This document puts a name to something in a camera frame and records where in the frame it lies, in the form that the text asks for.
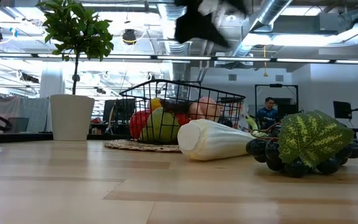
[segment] round placemat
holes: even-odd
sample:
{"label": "round placemat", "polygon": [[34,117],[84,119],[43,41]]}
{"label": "round placemat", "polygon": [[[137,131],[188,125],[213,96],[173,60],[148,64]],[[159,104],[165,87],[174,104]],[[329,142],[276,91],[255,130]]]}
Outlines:
{"label": "round placemat", "polygon": [[125,149],[149,152],[180,152],[178,145],[154,145],[128,140],[106,141],[104,146],[111,149]]}

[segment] wire basket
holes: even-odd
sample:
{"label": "wire basket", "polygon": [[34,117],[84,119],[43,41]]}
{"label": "wire basket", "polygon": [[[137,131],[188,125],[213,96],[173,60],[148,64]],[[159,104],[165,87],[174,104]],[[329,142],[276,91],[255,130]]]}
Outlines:
{"label": "wire basket", "polygon": [[170,80],[149,80],[120,93],[116,123],[126,139],[177,144],[180,126],[208,119],[237,128],[245,96]]}

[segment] white pot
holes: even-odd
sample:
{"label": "white pot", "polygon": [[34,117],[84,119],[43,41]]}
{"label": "white pot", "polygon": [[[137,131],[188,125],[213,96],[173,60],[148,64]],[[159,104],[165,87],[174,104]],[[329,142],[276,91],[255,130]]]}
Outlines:
{"label": "white pot", "polygon": [[87,96],[50,97],[53,140],[85,141],[88,135],[94,99]]}

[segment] person sitting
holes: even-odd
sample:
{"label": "person sitting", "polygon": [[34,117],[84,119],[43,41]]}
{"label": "person sitting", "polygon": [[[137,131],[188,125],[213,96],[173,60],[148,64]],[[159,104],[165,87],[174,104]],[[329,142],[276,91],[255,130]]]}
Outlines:
{"label": "person sitting", "polygon": [[259,121],[260,129],[267,129],[276,123],[277,110],[273,109],[274,99],[268,97],[265,99],[265,107],[258,110],[256,114],[257,121]]}

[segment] wooden table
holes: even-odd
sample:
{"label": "wooden table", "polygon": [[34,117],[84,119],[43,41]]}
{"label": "wooden table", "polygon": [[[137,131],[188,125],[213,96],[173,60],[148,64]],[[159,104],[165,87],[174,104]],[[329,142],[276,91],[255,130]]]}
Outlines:
{"label": "wooden table", "polygon": [[251,157],[0,144],[0,223],[358,223],[358,159],[335,175],[291,179]]}

